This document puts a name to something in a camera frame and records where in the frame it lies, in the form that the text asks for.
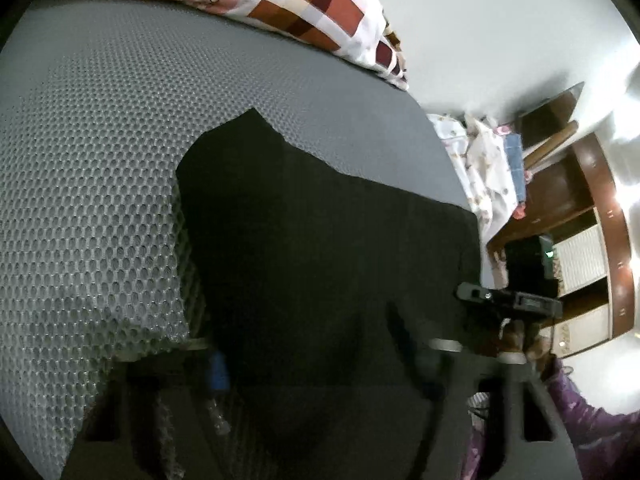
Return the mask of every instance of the purple sleeve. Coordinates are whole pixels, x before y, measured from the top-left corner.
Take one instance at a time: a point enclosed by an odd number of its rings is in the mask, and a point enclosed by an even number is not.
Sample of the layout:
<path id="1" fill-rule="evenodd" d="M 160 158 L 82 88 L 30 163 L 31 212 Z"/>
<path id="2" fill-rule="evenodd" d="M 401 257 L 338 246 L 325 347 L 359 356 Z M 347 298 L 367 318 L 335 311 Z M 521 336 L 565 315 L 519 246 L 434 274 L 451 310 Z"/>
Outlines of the purple sleeve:
<path id="1" fill-rule="evenodd" d="M 554 358 L 550 366 L 553 367 L 552 374 L 545 381 L 545 386 L 574 446 L 640 426 L 640 412 L 611 415 L 602 408 L 594 408 L 562 371 L 560 359 Z"/>

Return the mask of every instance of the gray mattress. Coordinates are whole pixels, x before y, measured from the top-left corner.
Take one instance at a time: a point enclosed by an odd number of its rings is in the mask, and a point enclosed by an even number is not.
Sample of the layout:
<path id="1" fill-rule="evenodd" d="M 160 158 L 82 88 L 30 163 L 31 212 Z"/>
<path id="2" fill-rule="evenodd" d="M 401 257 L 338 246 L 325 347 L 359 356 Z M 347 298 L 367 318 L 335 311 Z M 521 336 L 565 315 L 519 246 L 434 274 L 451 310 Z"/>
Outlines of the gray mattress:
<path id="1" fill-rule="evenodd" d="M 37 0 L 0 53 L 0 415 L 45 479 L 108 359 L 198 326 L 175 168 L 251 107 L 341 172 L 466 207 L 410 95 L 286 38 L 171 3 Z"/>

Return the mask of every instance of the black fabric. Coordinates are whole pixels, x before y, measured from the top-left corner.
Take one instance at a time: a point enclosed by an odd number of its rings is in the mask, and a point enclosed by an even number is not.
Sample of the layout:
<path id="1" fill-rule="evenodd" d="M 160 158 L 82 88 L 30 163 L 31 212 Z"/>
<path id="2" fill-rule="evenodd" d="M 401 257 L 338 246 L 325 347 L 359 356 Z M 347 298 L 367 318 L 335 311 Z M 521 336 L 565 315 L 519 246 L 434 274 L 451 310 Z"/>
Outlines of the black fabric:
<path id="1" fill-rule="evenodd" d="M 406 478 L 430 403 L 385 312 L 463 339 L 474 215 L 338 173 L 255 110 L 203 134 L 177 177 L 217 341 L 285 478 Z"/>

